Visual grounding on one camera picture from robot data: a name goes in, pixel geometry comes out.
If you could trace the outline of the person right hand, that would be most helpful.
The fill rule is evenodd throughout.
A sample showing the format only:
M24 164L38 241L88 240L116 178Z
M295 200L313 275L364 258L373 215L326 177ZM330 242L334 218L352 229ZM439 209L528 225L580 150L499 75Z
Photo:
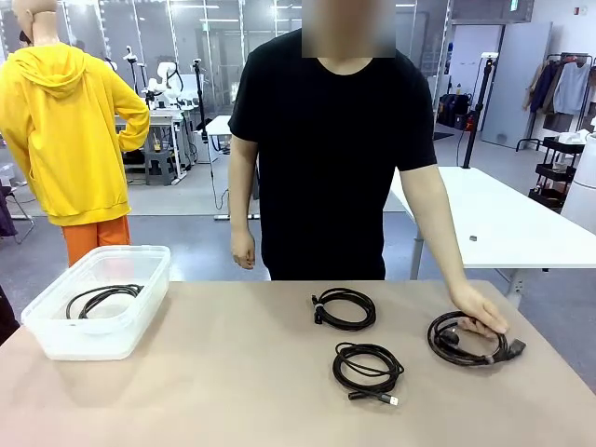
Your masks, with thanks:
M231 252L235 263L243 269L252 270L255 266L255 242L248 229L233 229L231 232Z

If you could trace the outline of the person left hand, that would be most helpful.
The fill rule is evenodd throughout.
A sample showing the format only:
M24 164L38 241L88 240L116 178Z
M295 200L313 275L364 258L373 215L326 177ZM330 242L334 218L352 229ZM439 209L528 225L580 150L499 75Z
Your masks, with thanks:
M454 305L465 314L458 326L487 338L495 338L508 331L508 323L497 307L467 281L450 288Z

